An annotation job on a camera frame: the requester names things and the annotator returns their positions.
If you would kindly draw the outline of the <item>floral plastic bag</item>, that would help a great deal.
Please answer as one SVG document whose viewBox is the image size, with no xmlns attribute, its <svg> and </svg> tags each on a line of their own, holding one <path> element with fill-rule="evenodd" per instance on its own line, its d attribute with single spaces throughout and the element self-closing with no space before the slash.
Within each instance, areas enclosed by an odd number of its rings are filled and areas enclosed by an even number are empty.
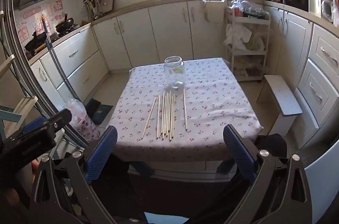
<svg viewBox="0 0 339 224">
<path fill-rule="evenodd" d="M 92 142 L 100 138 L 100 131 L 92 119 L 90 119 L 85 106 L 79 100 L 74 98 L 69 99 L 66 103 L 66 108 L 70 110 L 72 114 L 72 120 L 69 122 L 70 125 L 85 140 Z"/>
</svg>

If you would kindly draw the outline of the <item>dark blue dustpan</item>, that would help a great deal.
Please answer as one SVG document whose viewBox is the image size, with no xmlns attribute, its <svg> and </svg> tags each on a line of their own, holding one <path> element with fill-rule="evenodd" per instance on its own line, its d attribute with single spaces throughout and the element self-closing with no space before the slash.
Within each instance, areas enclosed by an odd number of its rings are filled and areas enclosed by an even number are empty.
<svg viewBox="0 0 339 224">
<path fill-rule="evenodd" d="M 102 104 L 93 98 L 91 98 L 85 106 L 87 115 L 95 125 L 101 125 L 112 108 L 112 105 Z"/>
</svg>

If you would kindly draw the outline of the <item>white small stool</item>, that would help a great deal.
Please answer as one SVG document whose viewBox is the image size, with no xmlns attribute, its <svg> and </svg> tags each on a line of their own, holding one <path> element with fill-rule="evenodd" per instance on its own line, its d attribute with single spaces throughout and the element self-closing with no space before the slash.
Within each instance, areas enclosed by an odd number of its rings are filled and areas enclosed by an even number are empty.
<svg viewBox="0 0 339 224">
<path fill-rule="evenodd" d="M 263 85 L 256 103 L 262 104 L 271 101 L 275 104 L 278 115 L 267 134 L 285 136 L 296 117 L 302 114 L 302 109 L 291 89 L 280 75 L 266 74 L 263 77 Z"/>
</svg>

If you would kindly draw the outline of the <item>cherry print tablecloth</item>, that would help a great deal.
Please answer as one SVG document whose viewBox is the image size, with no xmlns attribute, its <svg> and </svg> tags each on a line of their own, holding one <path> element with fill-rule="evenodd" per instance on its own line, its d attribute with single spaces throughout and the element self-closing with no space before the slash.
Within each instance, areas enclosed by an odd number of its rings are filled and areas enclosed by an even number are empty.
<svg viewBox="0 0 339 224">
<path fill-rule="evenodd" d="M 262 126 L 222 58 L 185 62 L 186 83 L 172 90 L 162 64 L 134 68 L 110 124 L 118 132 L 114 154 L 125 161 L 224 160 L 228 124 L 254 140 Z"/>
</svg>

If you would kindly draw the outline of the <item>black frying pan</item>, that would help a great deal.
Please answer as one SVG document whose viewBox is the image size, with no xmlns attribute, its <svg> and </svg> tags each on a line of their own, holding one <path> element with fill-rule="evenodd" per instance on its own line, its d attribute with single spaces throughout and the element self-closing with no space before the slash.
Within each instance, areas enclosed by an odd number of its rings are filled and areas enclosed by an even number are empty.
<svg viewBox="0 0 339 224">
<path fill-rule="evenodd" d="M 24 46 L 25 50 L 29 52 L 32 56 L 38 53 L 38 51 L 41 50 L 41 46 L 45 44 L 45 41 L 47 40 L 47 34 L 45 32 L 42 32 L 41 34 L 38 34 L 36 31 L 32 34 L 33 38 L 27 42 L 27 44 Z"/>
</svg>

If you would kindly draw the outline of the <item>black wok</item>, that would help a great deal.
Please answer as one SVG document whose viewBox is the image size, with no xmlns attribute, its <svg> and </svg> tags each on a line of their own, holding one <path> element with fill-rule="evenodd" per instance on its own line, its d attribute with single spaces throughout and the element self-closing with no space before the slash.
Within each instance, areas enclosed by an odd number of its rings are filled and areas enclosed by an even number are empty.
<svg viewBox="0 0 339 224">
<path fill-rule="evenodd" d="M 70 29 L 74 25 L 74 19 L 69 18 L 68 14 L 65 14 L 64 19 L 55 26 L 56 32 L 62 33 Z"/>
</svg>

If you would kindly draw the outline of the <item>clear glass jar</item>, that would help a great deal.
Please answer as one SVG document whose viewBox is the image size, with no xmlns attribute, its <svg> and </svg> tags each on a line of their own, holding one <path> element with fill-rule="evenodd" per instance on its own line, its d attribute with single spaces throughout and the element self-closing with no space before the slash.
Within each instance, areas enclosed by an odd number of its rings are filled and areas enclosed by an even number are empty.
<svg viewBox="0 0 339 224">
<path fill-rule="evenodd" d="M 186 82 L 185 64 L 180 56 L 170 56 L 164 61 L 167 84 L 173 89 L 180 89 Z"/>
</svg>

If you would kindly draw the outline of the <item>white rolling storage cart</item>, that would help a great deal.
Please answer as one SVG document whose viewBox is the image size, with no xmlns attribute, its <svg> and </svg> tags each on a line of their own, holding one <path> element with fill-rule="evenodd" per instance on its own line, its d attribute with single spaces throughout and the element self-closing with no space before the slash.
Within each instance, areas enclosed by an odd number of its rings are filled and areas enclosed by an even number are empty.
<svg viewBox="0 0 339 224">
<path fill-rule="evenodd" d="M 268 54 L 270 14 L 263 9 L 228 7 L 226 17 L 224 45 L 230 70 L 239 82 L 261 81 Z"/>
</svg>

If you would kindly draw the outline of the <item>hanging white trash bin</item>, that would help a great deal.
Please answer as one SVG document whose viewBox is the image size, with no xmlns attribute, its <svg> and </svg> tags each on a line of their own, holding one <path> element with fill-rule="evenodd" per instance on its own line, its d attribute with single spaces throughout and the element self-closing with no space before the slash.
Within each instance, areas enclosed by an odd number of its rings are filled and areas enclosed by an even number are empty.
<svg viewBox="0 0 339 224">
<path fill-rule="evenodd" d="M 227 7 L 226 0 L 220 1 L 204 0 L 203 5 L 205 17 L 208 22 L 222 23 L 224 21 L 224 12 L 225 8 Z"/>
</svg>

